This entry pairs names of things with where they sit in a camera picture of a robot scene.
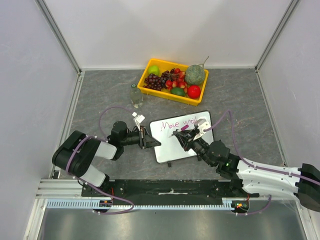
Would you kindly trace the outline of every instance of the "yellow basket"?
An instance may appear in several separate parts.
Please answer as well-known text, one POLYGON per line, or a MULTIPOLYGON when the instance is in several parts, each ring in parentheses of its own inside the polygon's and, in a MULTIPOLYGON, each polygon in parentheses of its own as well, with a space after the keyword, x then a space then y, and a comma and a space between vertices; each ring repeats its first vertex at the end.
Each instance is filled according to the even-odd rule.
POLYGON ((167 71, 167 70, 170 71, 171 69, 174 69, 174 68, 179 68, 181 71, 186 71, 188 68, 187 65, 182 65, 182 64, 178 64, 178 63, 174 63, 174 62, 170 62, 170 61, 164 61, 164 60, 160 60, 160 59, 156 59, 156 58, 151 58, 148 62, 148 65, 146 66, 143 74, 142 74, 142 77, 140 78, 139 83, 138 83, 138 88, 141 90, 142 93, 156 96, 156 97, 160 97, 160 98, 164 98, 164 99, 177 101, 177 102, 184 103, 184 104, 190 104, 190 105, 194 105, 194 106, 197 106, 199 103, 201 103, 202 97, 204 95, 204 91, 206 88, 208 75, 209 75, 208 70, 206 70, 206 69, 204 70, 204 73, 205 73, 204 82, 201 85, 199 85, 199 87, 201 89, 200 96, 198 98, 192 99, 187 96, 178 96, 178 95, 171 94, 166 88, 162 89, 161 91, 145 88, 144 86, 146 85, 146 83, 145 83, 144 79, 148 77, 148 68, 153 65, 157 65, 159 67, 160 74, 167 71))

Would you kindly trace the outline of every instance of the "white board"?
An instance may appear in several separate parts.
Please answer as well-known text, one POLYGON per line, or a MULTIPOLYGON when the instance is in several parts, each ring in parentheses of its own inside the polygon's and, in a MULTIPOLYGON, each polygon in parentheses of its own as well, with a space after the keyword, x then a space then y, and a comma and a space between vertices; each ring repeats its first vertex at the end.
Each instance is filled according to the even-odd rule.
MULTIPOLYGON (((196 156, 196 153, 190 149, 184 151, 179 141, 175 136, 170 137, 173 131, 181 129, 185 125, 189 125, 187 130, 193 129, 194 122, 198 119, 206 119, 209 123, 211 122, 211 115, 209 111, 201 111, 192 114, 175 116, 162 120, 152 121, 150 123, 151 135, 155 139, 161 142, 161 146, 154 148, 156 161, 160 164, 170 162, 177 159, 188 158, 196 156)), ((208 144, 214 141, 213 131, 208 131, 202 137, 208 144)))

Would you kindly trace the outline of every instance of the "avocado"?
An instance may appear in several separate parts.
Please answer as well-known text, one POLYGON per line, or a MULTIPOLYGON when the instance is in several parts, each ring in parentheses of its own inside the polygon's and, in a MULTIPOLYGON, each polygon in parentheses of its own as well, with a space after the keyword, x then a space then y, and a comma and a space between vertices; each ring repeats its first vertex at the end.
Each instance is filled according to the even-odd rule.
POLYGON ((185 91, 181 88, 181 87, 174 87, 171 89, 170 91, 171 94, 174 94, 174 95, 178 95, 178 96, 181 96, 181 97, 184 97, 186 94, 185 94, 185 91))

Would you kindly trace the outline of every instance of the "transparent jar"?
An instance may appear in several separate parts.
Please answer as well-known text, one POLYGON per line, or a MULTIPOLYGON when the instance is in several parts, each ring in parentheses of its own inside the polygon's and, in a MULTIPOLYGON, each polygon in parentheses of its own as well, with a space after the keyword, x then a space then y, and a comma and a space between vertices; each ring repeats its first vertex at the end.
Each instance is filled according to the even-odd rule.
POLYGON ((133 106, 139 108, 142 106, 143 96, 136 84, 131 85, 130 98, 133 106))

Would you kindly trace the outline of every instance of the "melon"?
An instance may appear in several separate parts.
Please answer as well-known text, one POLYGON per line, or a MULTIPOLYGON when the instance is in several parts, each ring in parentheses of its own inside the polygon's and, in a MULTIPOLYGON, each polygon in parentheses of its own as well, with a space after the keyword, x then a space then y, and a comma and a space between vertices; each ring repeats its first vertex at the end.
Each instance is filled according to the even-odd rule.
POLYGON ((200 85, 204 82, 206 74, 205 74, 205 63, 208 60, 209 56, 206 60, 199 65, 191 65, 185 71, 185 78, 187 84, 189 85, 200 85))

